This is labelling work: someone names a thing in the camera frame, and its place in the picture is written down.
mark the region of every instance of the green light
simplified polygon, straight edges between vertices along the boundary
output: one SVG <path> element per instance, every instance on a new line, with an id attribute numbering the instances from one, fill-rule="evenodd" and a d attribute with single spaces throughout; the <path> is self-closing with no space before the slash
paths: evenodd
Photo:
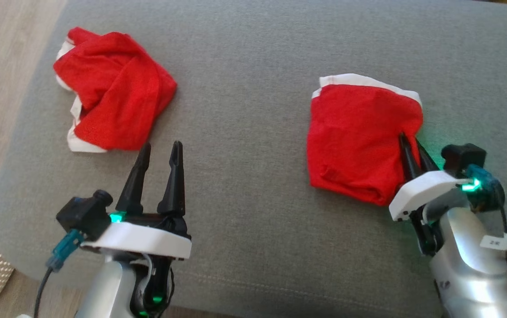
<path id="1" fill-rule="evenodd" d="M 124 221 L 125 216 L 126 212 L 117 211 L 116 213 L 110 213 L 110 221 L 114 223 L 120 223 Z"/>
<path id="2" fill-rule="evenodd" d="M 481 188 L 481 182 L 477 179 L 474 179 L 473 180 L 473 185 L 472 184 L 469 184 L 469 185 L 462 185 L 461 186 L 461 189 L 463 191 L 467 191 L 467 192 L 473 192 L 473 191 L 477 191 L 479 188 Z"/>

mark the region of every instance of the crumpled red cloth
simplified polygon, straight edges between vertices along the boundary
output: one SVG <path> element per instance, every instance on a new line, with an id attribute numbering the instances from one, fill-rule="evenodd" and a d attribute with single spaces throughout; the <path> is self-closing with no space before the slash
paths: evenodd
<path id="1" fill-rule="evenodd" d="M 399 134 L 423 123 L 416 92 L 357 74 L 320 78 L 310 105 L 307 141 L 310 184 L 377 205 L 389 205 L 404 183 Z"/>
<path id="2" fill-rule="evenodd" d="M 73 28 L 53 68 L 82 102 L 75 134 L 103 149 L 139 150 L 176 91 L 171 75 L 129 35 Z"/>

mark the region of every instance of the blue cable connector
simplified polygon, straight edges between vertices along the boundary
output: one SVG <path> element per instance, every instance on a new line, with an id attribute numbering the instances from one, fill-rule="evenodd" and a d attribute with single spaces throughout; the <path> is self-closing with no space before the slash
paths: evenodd
<path id="1" fill-rule="evenodd" d="M 57 273 L 65 263 L 65 260 L 84 242 L 84 236 L 78 230 L 71 230 L 53 249 L 53 256 L 47 260 L 45 266 Z"/>

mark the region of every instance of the gray ottoman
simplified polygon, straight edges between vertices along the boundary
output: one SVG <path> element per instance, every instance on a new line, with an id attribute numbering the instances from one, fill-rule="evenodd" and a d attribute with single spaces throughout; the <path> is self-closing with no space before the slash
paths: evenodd
<path id="1" fill-rule="evenodd" d="M 174 140 L 185 146 L 191 258 L 173 304 L 247 317 L 437 317 L 410 224 L 308 184 L 318 77 L 346 72 L 419 92 L 419 135 L 485 148 L 507 190 L 507 6 L 449 0 L 70 0 L 39 62 L 0 172 L 0 252 L 40 278 L 73 196 L 118 197 L 134 152 L 71 153 L 74 96 L 55 82 L 69 28 L 131 34 L 179 83 L 156 122 L 144 207 L 155 211 Z M 496 213 L 483 216 L 496 233 Z M 86 286 L 77 252 L 53 279 Z"/>

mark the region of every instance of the wooden floor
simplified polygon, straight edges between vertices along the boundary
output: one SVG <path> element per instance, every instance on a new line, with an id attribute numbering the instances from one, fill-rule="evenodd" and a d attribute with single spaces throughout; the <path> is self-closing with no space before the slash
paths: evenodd
<path id="1" fill-rule="evenodd" d="M 19 103 L 65 2 L 0 0 L 0 167 Z M 15 273 L 0 296 L 0 318 L 32 314 L 37 286 L 37 281 Z M 82 290 L 48 286 L 43 297 L 41 317 L 72 317 L 82 295 Z M 165 316 L 222 317 L 182 308 L 171 308 Z"/>

